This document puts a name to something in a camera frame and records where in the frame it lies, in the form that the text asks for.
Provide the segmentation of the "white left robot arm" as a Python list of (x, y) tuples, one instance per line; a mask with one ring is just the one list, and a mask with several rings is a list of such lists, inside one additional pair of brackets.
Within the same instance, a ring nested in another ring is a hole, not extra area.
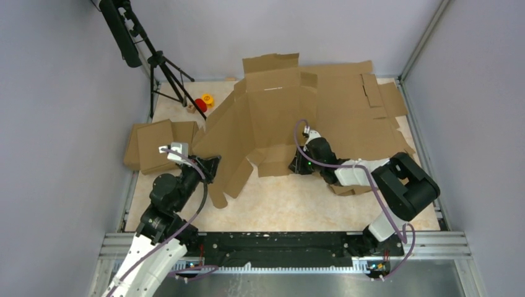
[[(198, 229), (192, 222), (204, 208), (208, 187), (214, 181), (221, 157), (186, 157), (174, 150), (164, 151), (175, 156), (181, 173), (178, 176), (164, 173), (154, 179), (150, 204), (103, 296), (153, 296), (173, 266), (198, 249)], [(204, 190), (201, 203), (195, 214), (184, 220), (179, 213), (199, 185)]]

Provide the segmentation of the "large cardboard box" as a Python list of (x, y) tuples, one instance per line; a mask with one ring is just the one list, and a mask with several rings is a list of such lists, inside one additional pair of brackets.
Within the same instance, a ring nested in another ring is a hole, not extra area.
[(236, 198), (254, 169), (260, 177), (290, 174), (295, 156), (295, 125), (315, 123), (318, 76), (304, 72), (299, 55), (265, 54), (242, 60), (244, 78), (206, 119), (192, 143), (195, 155), (220, 156), (212, 204), (225, 208)]

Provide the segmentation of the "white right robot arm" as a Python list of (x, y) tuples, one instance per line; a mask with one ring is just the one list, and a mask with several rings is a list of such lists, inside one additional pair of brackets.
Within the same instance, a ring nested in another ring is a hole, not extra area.
[(349, 244), (354, 256), (381, 254), (421, 211), (440, 194), (437, 183), (405, 152), (387, 159), (337, 158), (324, 137), (297, 148), (289, 170), (295, 174), (319, 173), (328, 185), (369, 187), (380, 200), (381, 213)]

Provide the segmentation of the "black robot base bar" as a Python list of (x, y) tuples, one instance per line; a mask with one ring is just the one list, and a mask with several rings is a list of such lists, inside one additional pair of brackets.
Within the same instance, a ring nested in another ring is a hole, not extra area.
[(205, 265), (233, 268), (350, 267), (355, 257), (403, 256), (401, 240), (392, 236), (377, 243), (361, 232), (183, 232), (177, 236)]

